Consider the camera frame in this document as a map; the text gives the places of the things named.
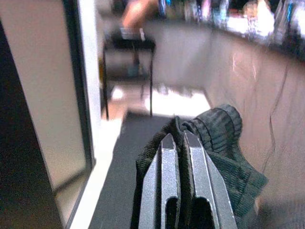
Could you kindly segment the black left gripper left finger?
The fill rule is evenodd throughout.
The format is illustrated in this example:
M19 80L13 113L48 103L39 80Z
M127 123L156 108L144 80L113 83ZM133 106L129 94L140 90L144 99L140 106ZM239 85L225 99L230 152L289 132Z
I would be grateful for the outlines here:
M176 229L180 207L178 152L173 136L167 134L143 179L138 228Z

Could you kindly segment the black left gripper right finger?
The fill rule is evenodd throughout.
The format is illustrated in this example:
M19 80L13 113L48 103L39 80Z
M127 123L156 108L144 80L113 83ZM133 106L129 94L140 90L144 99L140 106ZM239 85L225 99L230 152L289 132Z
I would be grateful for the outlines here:
M184 147L193 183L186 225L190 229L236 229L224 179L200 139L184 132Z

